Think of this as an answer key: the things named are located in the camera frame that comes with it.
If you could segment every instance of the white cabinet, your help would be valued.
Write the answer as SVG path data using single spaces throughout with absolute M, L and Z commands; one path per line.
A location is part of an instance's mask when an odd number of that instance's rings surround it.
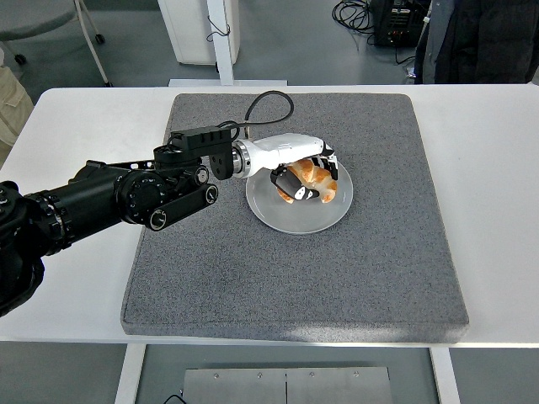
M 239 51 L 239 9 L 237 2 L 238 0 L 224 0 L 227 23 L 230 26 L 232 64 L 236 62 Z M 206 40 L 206 37 L 216 29 L 208 21 L 206 1 L 159 0 L 159 7 L 167 26 L 176 60 L 185 64 L 215 64 L 214 46 Z

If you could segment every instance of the chair leg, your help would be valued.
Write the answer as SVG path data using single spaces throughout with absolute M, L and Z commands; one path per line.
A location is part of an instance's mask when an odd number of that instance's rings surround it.
M 93 48 L 93 45 L 92 45 L 92 41 L 90 40 L 90 37 L 88 35 L 88 31 L 86 30 L 86 25 L 84 24 L 84 19 L 83 19 L 83 13 L 81 11 L 80 0 L 73 0 L 73 1 L 75 2 L 75 7 L 77 8 L 78 22 L 81 24 L 84 38 L 86 39 L 86 42 L 88 43 L 88 47 L 90 48 L 90 51 L 92 52 L 92 56 L 93 56 L 93 59 L 95 60 L 95 64 L 98 65 L 98 69 L 99 69 L 99 72 L 101 73 L 101 77 L 103 78 L 104 85 L 106 87 L 112 87 L 112 83 L 109 82 L 109 79 L 104 74 L 103 66 L 101 66 L 101 62 L 99 61 L 98 54 L 95 52 L 95 49 Z
M 15 56 L 15 61 L 19 64 L 19 65 L 23 65 L 24 63 L 26 63 L 26 57 L 24 55 L 21 55 L 20 53 L 17 53 L 17 51 L 11 47 L 11 45 L 8 43 L 8 42 L 4 42 L 2 41 L 2 44 L 5 46 L 5 48 L 10 51 L 11 53 L 13 53 L 13 55 Z
M 90 15 L 90 12 L 88 11 L 88 8 L 86 7 L 86 4 L 84 3 L 84 1 L 83 0 L 78 0 L 78 2 L 81 4 L 81 6 L 83 6 L 83 11 L 86 14 L 86 17 L 88 18 L 88 21 L 90 22 L 90 25 L 92 25 L 93 32 L 95 32 L 95 36 L 96 37 L 97 36 L 102 36 L 98 31 L 98 27 L 96 27 L 95 24 L 93 23 L 92 16 Z

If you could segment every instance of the gray foam mat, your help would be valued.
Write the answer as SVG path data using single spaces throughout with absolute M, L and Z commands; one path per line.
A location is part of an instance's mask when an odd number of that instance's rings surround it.
M 304 133 L 338 153 L 354 183 L 344 218 L 294 236 L 249 209 L 244 179 L 219 200 L 143 231 L 125 291 L 128 334 L 309 342 L 453 343 L 468 317 L 414 109 L 401 94 L 295 94 L 255 139 Z M 170 130 L 243 120 L 253 95 L 183 94 Z M 263 100 L 252 121 L 287 112 Z

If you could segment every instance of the floor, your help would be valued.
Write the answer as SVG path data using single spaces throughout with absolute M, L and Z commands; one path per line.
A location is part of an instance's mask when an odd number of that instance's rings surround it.
M 87 0 L 106 43 L 97 52 L 116 87 L 167 86 L 171 78 L 218 78 L 214 66 L 181 65 L 157 2 Z M 242 0 L 236 79 L 288 80 L 290 85 L 411 84 L 395 51 L 352 36 L 331 19 L 336 2 Z M 49 88 L 101 87 L 99 71 L 77 23 L 13 44 L 28 58 L 6 65 L 34 103 Z M 398 59 L 414 50 L 399 50 Z M 539 84 L 539 75 L 534 83 Z M 114 402 L 125 345 L 0 343 L 0 404 Z M 536 403 L 539 350 L 452 349 L 463 404 Z M 397 403 L 437 403 L 423 349 L 262 349 L 148 347 L 138 403 L 161 403 L 182 387 L 189 367 L 378 364 L 391 369 Z

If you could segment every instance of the plate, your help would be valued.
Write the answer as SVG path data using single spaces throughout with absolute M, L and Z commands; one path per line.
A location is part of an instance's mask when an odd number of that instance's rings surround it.
M 270 170 L 264 168 L 247 179 L 245 193 L 253 213 L 269 227 L 284 233 L 308 234 L 334 225 L 348 211 L 354 187 L 342 164 L 339 164 L 337 184 L 337 194 L 327 204 L 319 198 L 287 204 L 271 182 Z

